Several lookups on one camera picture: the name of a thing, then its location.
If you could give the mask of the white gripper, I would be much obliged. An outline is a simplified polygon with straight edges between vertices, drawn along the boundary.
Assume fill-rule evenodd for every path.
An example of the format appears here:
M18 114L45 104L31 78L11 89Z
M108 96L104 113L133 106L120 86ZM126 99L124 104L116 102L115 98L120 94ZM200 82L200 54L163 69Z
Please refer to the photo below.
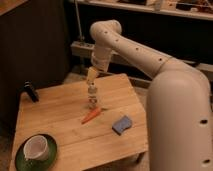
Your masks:
M94 46L92 57L91 57L91 63L94 67L90 67L88 69L87 78L86 78L86 83L88 85L91 85L94 83L94 80L99 75L98 70L101 70L104 72L108 70L111 57L112 57L112 50L110 48L100 46L98 44Z

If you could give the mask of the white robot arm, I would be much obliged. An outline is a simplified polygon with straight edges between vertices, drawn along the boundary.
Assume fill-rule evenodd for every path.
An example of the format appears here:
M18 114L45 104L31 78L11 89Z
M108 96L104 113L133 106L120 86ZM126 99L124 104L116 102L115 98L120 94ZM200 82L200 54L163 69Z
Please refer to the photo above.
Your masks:
M90 26L92 68L108 69L117 52L151 78L146 100L150 171L213 171L211 86L198 69L121 35L117 20Z

